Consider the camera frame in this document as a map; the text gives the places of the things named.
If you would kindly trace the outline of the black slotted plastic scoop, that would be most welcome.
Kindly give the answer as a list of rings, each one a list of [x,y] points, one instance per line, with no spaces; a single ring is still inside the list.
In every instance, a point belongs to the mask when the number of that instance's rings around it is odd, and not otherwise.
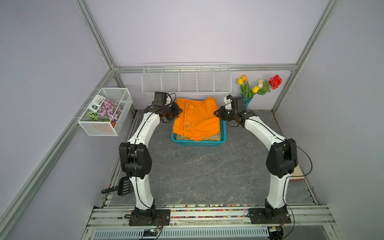
[[[107,194],[115,191],[118,192],[118,196],[125,196],[133,193],[135,190],[130,178],[123,177],[119,180],[119,184],[117,186],[102,190],[101,194]]]

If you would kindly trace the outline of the orange pants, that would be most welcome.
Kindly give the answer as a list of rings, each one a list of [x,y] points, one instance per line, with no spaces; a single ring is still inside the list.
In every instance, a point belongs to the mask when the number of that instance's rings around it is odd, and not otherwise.
[[[213,97],[203,101],[178,98],[176,103],[183,112],[174,121],[174,134],[193,139],[221,132],[220,119],[214,115],[214,111],[219,108]]]

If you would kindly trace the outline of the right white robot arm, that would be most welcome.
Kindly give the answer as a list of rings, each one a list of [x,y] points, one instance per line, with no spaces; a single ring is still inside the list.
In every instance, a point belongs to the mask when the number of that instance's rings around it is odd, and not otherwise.
[[[237,113],[222,106],[214,115],[224,121],[236,121],[266,146],[269,150],[266,166],[271,175],[266,201],[272,209],[285,207],[287,180],[298,165],[296,141],[277,134],[251,111]]]

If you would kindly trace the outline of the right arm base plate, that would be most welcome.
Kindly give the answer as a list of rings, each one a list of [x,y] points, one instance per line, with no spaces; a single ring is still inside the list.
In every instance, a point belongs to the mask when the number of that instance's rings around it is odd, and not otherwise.
[[[292,223],[290,215],[285,208],[252,208],[249,209],[247,217],[250,218],[252,224],[274,224],[282,226]]]

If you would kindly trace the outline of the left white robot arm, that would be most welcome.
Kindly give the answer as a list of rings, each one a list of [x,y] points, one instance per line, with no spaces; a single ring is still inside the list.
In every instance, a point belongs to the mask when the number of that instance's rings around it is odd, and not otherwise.
[[[157,126],[161,122],[170,123],[182,111],[175,102],[164,106],[147,107],[133,136],[119,146],[121,169],[126,174],[124,183],[128,184],[129,190],[136,198],[134,215],[152,216],[156,211],[149,182],[152,158],[148,145]]]

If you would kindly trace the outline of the khaki long pants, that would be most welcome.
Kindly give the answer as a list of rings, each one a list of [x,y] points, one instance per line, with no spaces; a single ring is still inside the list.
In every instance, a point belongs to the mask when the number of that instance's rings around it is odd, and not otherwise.
[[[211,142],[216,142],[216,141],[220,141],[221,140],[221,134],[218,133],[216,135],[212,135],[212,136],[209,136],[209,137],[206,137],[206,138],[188,138],[186,136],[182,136],[182,135],[176,135],[176,140],[179,140],[179,141],[195,141],[195,142],[201,142],[201,141],[211,141]]]

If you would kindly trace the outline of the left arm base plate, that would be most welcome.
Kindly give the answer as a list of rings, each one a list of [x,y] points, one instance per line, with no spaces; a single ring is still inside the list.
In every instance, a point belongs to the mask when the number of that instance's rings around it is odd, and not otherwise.
[[[135,208],[131,212],[129,226],[168,226],[170,220],[170,210],[139,210]]]

